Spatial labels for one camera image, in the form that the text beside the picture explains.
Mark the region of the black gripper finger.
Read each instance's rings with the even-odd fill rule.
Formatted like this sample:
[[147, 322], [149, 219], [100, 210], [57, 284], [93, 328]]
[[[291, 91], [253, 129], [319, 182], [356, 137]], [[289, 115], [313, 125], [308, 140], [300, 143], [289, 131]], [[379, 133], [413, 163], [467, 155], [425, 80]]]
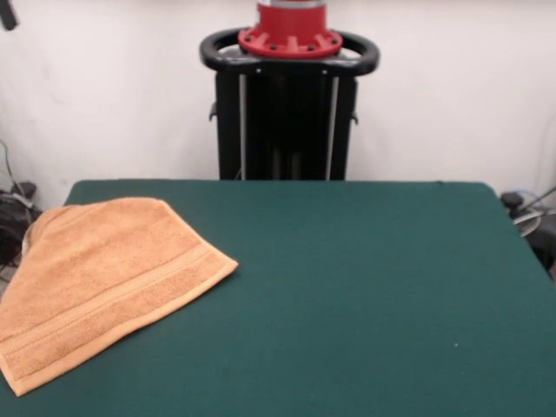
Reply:
[[19, 21], [11, 0], [0, 0], [0, 20], [5, 31], [12, 31], [18, 26]]

